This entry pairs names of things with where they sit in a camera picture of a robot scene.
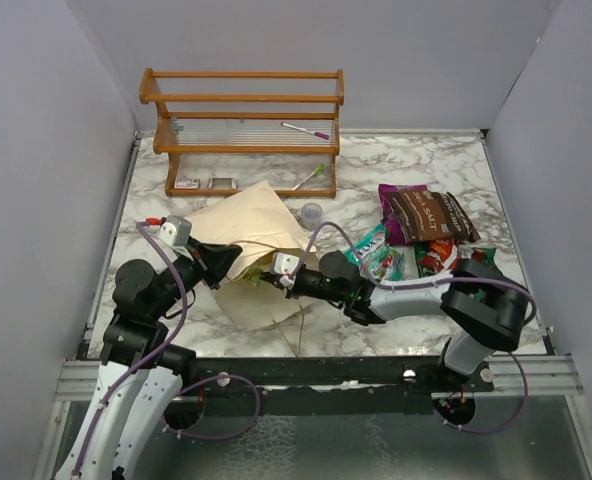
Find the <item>small lime green candy bag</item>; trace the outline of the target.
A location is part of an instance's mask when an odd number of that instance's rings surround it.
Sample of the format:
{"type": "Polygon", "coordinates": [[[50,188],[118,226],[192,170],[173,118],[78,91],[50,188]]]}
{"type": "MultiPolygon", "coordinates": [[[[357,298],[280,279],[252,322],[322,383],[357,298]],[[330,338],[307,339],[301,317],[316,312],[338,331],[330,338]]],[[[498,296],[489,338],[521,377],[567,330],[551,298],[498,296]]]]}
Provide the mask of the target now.
{"type": "Polygon", "coordinates": [[[263,276],[266,274],[266,271],[260,267],[250,267],[246,270],[243,275],[243,279],[249,282],[253,286],[258,286],[260,282],[263,280],[263,276]]]}

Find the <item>beige paper bag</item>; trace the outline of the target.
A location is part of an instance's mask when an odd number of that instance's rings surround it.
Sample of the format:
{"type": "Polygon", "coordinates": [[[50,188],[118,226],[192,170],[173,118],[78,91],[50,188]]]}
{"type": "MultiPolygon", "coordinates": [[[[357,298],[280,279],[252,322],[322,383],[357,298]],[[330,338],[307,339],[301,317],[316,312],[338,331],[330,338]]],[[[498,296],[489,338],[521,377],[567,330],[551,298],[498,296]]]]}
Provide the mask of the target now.
{"type": "Polygon", "coordinates": [[[263,281],[243,279],[250,267],[266,272],[277,252],[300,256],[309,236],[277,193],[259,182],[186,217],[191,235],[210,244],[239,245],[243,253],[229,270],[224,286],[207,295],[200,287],[197,311],[174,343],[195,347],[208,356],[290,356],[300,353],[305,311],[310,300],[290,301],[263,281]]]}

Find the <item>teal mint candy bag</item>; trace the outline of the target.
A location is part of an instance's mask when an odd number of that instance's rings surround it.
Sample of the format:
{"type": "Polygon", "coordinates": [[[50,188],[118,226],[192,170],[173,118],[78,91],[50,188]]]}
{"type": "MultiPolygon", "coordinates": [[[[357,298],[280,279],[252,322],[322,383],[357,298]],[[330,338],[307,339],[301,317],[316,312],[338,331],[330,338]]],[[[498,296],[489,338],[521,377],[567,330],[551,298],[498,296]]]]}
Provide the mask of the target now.
{"type": "Polygon", "coordinates": [[[357,265],[362,273],[369,271],[369,275],[378,281],[399,281],[403,279],[404,256],[386,241],[385,227],[377,225],[367,232],[356,244],[354,251],[349,248],[345,257],[357,265]]]}

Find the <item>purple snack bag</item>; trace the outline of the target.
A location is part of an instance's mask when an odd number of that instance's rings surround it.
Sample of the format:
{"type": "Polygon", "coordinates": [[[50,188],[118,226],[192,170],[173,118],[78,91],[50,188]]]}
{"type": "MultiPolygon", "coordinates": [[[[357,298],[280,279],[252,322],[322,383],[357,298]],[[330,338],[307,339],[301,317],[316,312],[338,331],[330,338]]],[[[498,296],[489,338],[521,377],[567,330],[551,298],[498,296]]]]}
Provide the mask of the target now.
{"type": "Polygon", "coordinates": [[[390,206],[386,193],[396,192],[398,190],[414,190],[423,188],[423,185],[392,185],[380,184],[378,186],[378,196],[381,205],[381,224],[385,227],[386,241],[390,246],[400,247],[407,246],[410,241],[406,239],[405,234],[395,216],[392,207],[390,206]]]}

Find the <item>green snack bag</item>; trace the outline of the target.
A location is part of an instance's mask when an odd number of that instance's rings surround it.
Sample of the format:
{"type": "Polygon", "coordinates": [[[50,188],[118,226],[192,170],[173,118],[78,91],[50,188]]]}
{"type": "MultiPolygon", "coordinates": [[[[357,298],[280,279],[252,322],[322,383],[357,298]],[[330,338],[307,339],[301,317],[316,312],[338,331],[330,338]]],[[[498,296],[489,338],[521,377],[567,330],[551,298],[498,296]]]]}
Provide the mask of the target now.
{"type": "Polygon", "coordinates": [[[479,248],[479,247],[472,247],[474,249],[474,255],[471,260],[475,262],[487,266],[492,271],[501,274],[500,269],[497,267],[495,263],[495,248],[479,248]]]}

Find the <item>brown sea salt chip bag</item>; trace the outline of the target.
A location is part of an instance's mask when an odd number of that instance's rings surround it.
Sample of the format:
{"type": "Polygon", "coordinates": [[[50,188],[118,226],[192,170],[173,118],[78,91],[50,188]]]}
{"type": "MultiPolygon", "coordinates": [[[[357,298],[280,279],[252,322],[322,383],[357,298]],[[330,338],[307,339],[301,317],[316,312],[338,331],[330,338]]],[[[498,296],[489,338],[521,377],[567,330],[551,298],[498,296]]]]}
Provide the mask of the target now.
{"type": "Polygon", "coordinates": [[[412,188],[386,192],[384,197],[408,243],[480,240],[472,220],[451,193],[412,188]]]}

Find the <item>red Doritos bag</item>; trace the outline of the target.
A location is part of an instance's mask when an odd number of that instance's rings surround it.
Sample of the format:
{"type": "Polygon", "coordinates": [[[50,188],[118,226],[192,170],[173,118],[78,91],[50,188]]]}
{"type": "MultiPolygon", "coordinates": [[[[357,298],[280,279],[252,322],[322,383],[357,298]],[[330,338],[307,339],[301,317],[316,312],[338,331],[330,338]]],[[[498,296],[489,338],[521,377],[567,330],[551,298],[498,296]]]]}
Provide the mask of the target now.
{"type": "Polygon", "coordinates": [[[428,277],[453,269],[460,259],[472,258],[474,249],[452,239],[415,243],[414,255],[420,277],[428,277]]]}

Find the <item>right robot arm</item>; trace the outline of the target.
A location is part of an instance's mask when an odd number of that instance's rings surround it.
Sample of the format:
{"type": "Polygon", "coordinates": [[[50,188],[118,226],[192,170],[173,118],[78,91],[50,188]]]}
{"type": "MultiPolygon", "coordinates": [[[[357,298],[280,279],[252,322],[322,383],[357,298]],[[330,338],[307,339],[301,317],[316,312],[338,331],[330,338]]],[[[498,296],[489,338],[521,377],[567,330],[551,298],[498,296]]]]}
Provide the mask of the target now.
{"type": "Polygon", "coordinates": [[[445,315],[459,333],[447,341],[435,367],[437,383],[457,391],[495,352],[514,352],[535,301],[519,284],[472,260],[433,276],[373,281],[339,251],[324,255],[316,269],[278,253],[261,280],[287,298],[307,297],[335,305],[353,322],[368,326],[410,316],[445,315]]]}

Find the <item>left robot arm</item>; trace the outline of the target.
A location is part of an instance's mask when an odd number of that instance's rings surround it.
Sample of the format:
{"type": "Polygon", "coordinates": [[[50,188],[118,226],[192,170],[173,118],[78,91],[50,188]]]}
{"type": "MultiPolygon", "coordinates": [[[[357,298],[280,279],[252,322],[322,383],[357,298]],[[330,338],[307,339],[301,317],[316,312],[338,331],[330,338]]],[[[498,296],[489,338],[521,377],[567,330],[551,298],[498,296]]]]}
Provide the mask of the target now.
{"type": "Polygon", "coordinates": [[[58,479],[129,479],[174,396],[196,385],[196,354],[165,343],[164,315],[199,283],[216,289],[241,255],[239,246],[187,243],[189,254],[162,272],[142,259],[115,275],[113,318],[88,410],[58,479]]]}

